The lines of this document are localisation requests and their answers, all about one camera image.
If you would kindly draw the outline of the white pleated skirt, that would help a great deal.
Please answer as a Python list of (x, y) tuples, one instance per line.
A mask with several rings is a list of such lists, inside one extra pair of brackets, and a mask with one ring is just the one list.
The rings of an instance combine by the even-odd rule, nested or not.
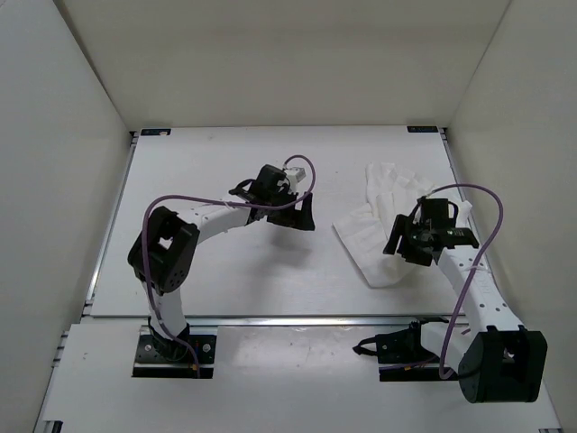
[(400, 282), (416, 266), (383, 252), (395, 218), (407, 215), (417, 199), (437, 186), (401, 165), (371, 162), (365, 168), (366, 203), (334, 222), (343, 246), (373, 289)]

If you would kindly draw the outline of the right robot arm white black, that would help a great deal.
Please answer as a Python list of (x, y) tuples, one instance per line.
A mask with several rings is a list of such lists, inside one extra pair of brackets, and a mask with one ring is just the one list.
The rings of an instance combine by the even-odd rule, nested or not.
[(455, 319), (419, 318), (401, 331), (361, 340), (353, 351), (374, 356), (382, 379), (428, 363), (443, 367), (470, 403), (534, 402), (540, 392), (547, 343), (506, 305), (482, 259), (482, 244), (459, 227), (447, 198), (419, 198), (396, 216), (383, 252), (408, 263), (436, 265), (451, 283), (467, 327)]

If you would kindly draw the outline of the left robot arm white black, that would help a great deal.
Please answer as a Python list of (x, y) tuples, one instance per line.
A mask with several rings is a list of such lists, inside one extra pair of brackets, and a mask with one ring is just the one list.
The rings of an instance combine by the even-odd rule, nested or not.
[(145, 290), (152, 345), (162, 358), (199, 364), (180, 293), (197, 247), (261, 220), (301, 231), (315, 230), (313, 190), (298, 191), (304, 179), (316, 180), (313, 166), (284, 164), (277, 168), (266, 164), (255, 178), (241, 181), (221, 199), (192, 198), (195, 207), (185, 212), (165, 207), (169, 196), (150, 203), (127, 261)]

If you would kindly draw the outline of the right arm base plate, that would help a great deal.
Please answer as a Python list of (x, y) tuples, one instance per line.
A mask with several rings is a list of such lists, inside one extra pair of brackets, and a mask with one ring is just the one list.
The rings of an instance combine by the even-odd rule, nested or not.
[(441, 317), (421, 317), (399, 331), (376, 334), (362, 339), (353, 351), (374, 356), (379, 365), (381, 382), (436, 382), (439, 358), (421, 346), (421, 328), (429, 323), (448, 324)]

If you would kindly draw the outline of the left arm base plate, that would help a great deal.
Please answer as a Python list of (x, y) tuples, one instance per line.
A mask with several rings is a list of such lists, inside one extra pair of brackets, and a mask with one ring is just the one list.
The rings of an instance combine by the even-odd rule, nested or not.
[(148, 327), (139, 330), (132, 377), (170, 379), (212, 379), (215, 366), (217, 333), (215, 328), (201, 328), (198, 334), (191, 334), (188, 344), (194, 349), (194, 356), (183, 345), (169, 344), (165, 348)]

